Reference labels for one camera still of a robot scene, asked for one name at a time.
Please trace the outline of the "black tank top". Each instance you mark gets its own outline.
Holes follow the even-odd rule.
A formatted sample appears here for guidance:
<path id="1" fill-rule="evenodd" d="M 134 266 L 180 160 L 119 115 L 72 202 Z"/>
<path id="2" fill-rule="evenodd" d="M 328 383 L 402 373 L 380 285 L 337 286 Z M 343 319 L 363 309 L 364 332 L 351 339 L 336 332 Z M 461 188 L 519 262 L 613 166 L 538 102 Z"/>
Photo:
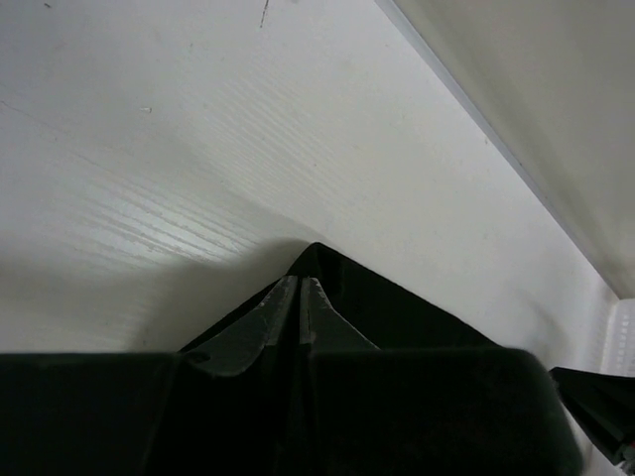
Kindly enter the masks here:
<path id="1" fill-rule="evenodd" d="M 320 242 L 310 244 L 288 273 L 317 279 L 332 307 L 381 349 L 499 346 L 455 315 Z"/>

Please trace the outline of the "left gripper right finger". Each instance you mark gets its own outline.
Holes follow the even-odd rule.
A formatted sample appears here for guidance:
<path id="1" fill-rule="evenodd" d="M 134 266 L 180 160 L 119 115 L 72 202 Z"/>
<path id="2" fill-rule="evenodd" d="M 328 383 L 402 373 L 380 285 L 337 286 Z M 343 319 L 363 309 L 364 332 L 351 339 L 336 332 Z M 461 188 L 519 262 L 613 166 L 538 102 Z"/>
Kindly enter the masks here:
<path id="1" fill-rule="evenodd" d="M 299 331 L 313 350 L 379 350 L 333 307 L 317 278 L 302 281 Z"/>

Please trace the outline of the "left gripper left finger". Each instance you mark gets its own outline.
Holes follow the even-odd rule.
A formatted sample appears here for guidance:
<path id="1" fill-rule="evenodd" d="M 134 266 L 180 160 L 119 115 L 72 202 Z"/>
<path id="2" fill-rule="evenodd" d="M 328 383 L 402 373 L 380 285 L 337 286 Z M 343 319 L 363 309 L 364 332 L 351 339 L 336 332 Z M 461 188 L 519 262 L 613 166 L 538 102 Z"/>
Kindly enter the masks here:
<path id="1" fill-rule="evenodd" d="M 232 378 L 250 369 L 267 347 L 284 335 L 294 306 L 297 278 L 284 277 L 249 312 L 185 353 L 214 378 Z"/>

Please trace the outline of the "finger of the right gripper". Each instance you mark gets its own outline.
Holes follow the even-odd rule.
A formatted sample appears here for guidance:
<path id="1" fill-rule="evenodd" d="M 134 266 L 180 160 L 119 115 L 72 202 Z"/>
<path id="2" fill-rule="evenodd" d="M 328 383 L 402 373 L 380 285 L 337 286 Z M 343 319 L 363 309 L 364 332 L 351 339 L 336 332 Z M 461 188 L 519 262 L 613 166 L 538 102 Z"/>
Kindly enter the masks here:
<path id="1" fill-rule="evenodd" d="M 565 407 L 607 459 L 634 458 L 634 378 L 555 367 Z"/>

